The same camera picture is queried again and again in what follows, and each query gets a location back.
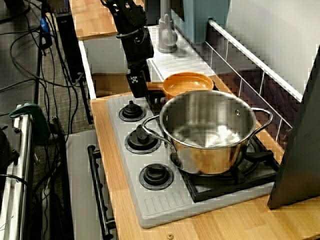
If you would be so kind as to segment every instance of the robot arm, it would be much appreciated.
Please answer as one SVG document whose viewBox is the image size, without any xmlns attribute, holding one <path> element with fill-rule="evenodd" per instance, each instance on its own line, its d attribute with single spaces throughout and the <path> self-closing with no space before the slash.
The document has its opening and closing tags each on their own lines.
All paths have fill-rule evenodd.
<svg viewBox="0 0 320 240">
<path fill-rule="evenodd" d="M 133 0 L 100 1 L 110 10 L 118 31 L 116 37 L 121 39 L 129 69 L 126 77 L 133 96 L 145 97 L 148 95 L 146 82 L 151 81 L 147 59 L 154 56 L 149 30 L 145 27 L 146 13 Z"/>
</svg>

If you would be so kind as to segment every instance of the black knob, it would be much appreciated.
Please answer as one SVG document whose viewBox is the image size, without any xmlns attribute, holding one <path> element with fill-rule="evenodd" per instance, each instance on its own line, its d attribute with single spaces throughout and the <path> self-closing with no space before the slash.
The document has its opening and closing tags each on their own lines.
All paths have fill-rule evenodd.
<svg viewBox="0 0 320 240">
<path fill-rule="evenodd" d="M 128 144 L 134 150 L 149 150 L 157 145 L 158 139 L 149 136 L 139 125 L 136 130 L 130 133 L 128 138 Z"/>
<path fill-rule="evenodd" d="M 146 144 L 149 140 L 149 135 L 142 129 L 141 125 L 136 128 L 136 137 L 141 144 Z"/>
<path fill-rule="evenodd" d="M 144 181 L 151 186 L 164 185 L 169 180 L 169 173 L 165 166 L 155 163 L 146 167 L 143 175 Z"/>
<path fill-rule="evenodd" d="M 129 104 L 124 107 L 122 115 L 127 119 L 136 119 L 143 114 L 143 110 L 133 101 L 129 101 Z"/>
</svg>

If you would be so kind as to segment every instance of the gray faucet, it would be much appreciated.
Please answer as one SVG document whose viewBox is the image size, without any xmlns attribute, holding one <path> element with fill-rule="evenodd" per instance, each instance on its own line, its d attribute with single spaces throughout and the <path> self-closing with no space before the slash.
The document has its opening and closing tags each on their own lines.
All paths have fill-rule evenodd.
<svg viewBox="0 0 320 240">
<path fill-rule="evenodd" d="M 158 51 L 168 54 L 177 50 L 178 36 L 171 19 L 171 0 L 161 0 L 161 18 L 158 28 Z"/>
</svg>

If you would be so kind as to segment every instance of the tile backsplash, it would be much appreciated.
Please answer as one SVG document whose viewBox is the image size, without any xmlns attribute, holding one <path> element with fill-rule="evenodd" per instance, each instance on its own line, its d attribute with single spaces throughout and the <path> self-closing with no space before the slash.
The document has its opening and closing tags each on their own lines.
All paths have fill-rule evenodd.
<svg viewBox="0 0 320 240">
<path fill-rule="evenodd" d="M 272 112 L 273 120 L 266 130 L 284 149 L 300 102 L 269 75 L 263 62 L 254 62 L 243 53 L 244 46 L 241 45 L 241 51 L 231 39 L 234 39 L 231 35 L 226 32 L 222 35 L 208 23 L 206 42 L 191 46 L 237 97 L 251 107 Z M 268 116 L 257 112 L 256 118 L 263 124 Z"/>
</svg>

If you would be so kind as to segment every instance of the sink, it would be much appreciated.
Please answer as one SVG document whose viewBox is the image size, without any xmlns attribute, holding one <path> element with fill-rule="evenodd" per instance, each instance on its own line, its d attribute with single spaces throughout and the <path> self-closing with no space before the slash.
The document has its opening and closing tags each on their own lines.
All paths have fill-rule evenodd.
<svg viewBox="0 0 320 240">
<path fill-rule="evenodd" d="M 152 81 L 163 82 L 170 75 L 183 72 L 216 75 L 177 30 L 175 31 L 178 35 L 177 50 L 172 53 L 161 53 L 157 49 L 158 26 L 150 26 L 148 29 L 154 50 L 153 58 L 148 59 Z"/>
</svg>

